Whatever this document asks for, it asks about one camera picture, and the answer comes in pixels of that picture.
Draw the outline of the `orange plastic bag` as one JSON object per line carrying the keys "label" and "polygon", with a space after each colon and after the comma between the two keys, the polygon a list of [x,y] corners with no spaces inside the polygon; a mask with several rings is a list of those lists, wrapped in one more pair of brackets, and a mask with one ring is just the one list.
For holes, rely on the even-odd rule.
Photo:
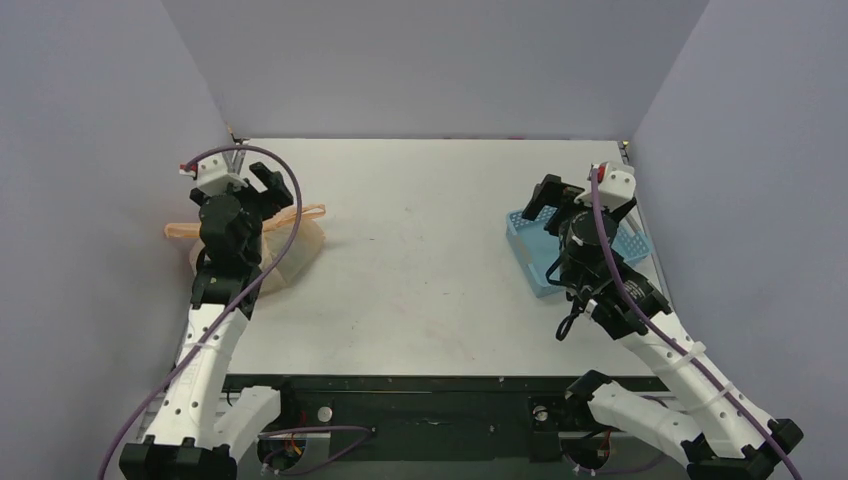
{"label": "orange plastic bag", "polygon": [[[263,223],[261,238],[262,261],[260,268],[266,271],[273,259],[282,252],[289,239],[295,222],[295,207],[287,207]],[[324,204],[308,204],[301,209],[302,219],[294,242],[283,259],[271,269],[271,273],[263,280],[259,296],[275,294],[291,287],[298,276],[317,258],[325,243],[325,232],[316,222],[326,214]],[[204,247],[199,237],[199,223],[169,223],[164,227],[164,234],[169,239],[194,240],[189,253],[189,264],[195,273],[197,257]]]}

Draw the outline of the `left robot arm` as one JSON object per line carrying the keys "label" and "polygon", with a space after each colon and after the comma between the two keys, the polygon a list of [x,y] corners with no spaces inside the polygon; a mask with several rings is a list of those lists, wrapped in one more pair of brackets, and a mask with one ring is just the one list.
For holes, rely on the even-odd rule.
{"label": "left robot arm", "polygon": [[302,219],[300,186],[285,183],[295,178],[291,168],[273,172],[261,162],[251,164],[250,172],[265,187],[258,191],[240,175],[240,162],[226,157],[240,149],[216,147],[180,167],[195,183],[190,198],[199,207],[203,244],[182,346],[175,367],[116,436],[123,439],[162,395],[141,440],[112,442],[98,478],[118,453],[126,479],[234,479],[240,458],[265,426],[285,430],[297,420],[296,399],[274,387],[250,387],[228,412],[217,413],[235,347],[270,272],[261,266],[263,223],[287,207]]}

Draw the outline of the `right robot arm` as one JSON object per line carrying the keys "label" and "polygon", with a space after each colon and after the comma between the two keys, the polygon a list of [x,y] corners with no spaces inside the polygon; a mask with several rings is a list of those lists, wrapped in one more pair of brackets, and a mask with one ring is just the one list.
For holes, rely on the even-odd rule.
{"label": "right robot arm", "polygon": [[629,173],[595,167],[581,188],[549,175],[523,210],[545,208],[546,230],[558,240],[547,280],[563,288],[571,309],[556,336],[586,318],[633,353],[678,402],[670,409],[591,370],[566,389],[564,413],[578,427],[600,424],[638,438],[675,460],[692,479],[765,479],[803,434],[792,420],[757,407],[709,359],[683,327],[669,300],[614,251],[620,223],[636,206]]}

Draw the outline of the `light blue plastic basket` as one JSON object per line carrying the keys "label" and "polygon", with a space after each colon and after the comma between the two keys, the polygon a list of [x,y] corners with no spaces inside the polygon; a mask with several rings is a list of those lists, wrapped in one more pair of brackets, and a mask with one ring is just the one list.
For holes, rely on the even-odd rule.
{"label": "light blue plastic basket", "polygon": [[[556,209],[545,206],[535,220],[522,217],[521,210],[506,215],[506,239],[536,298],[543,298],[563,290],[548,282],[546,272],[559,257],[558,240],[545,226]],[[648,236],[632,215],[626,217],[627,227],[621,224],[613,242],[613,250],[626,264],[636,267],[653,253]]]}

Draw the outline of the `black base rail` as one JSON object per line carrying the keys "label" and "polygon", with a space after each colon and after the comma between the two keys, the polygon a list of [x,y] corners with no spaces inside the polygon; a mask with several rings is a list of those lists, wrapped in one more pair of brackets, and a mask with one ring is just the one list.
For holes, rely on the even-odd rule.
{"label": "black base rail", "polygon": [[560,446],[599,442],[601,426],[565,390],[575,377],[229,374],[223,392],[282,390],[277,428],[313,427],[348,461],[558,460]]}

